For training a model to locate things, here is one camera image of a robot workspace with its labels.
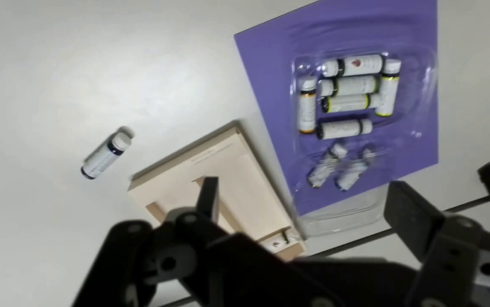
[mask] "white table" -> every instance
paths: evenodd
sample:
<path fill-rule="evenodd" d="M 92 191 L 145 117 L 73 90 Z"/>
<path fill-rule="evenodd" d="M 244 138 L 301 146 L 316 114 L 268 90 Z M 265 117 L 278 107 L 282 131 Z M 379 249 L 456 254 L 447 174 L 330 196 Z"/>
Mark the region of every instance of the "white table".
<path fill-rule="evenodd" d="M 0 0 L 0 305 L 70 305 L 108 228 L 147 218 L 126 196 L 130 175 L 232 119 L 289 199 L 232 36 L 306 3 Z M 490 3 L 439 5 L 441 163 L 406 181 L 449 208 L 485 194 L 475 170 L 490 160 Z M 85 181 L 82 158 L 123 124 L 135 143 Z"/>

